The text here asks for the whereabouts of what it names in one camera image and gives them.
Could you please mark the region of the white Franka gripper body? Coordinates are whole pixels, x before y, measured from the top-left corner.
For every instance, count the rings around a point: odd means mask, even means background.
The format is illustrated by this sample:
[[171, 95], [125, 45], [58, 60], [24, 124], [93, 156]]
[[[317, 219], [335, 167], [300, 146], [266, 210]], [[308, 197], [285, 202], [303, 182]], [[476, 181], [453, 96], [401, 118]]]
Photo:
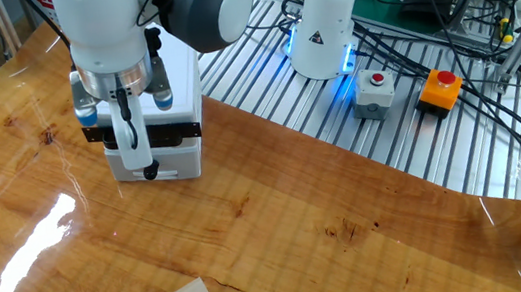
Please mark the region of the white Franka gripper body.
[[127, 101], [131, 124], [121, 116], [119, 103], [111, 101], [109, 110], [122, 163], [127, 170], [136, 170], [150, 166], [152, 153], [139, 97], [131, 96]]

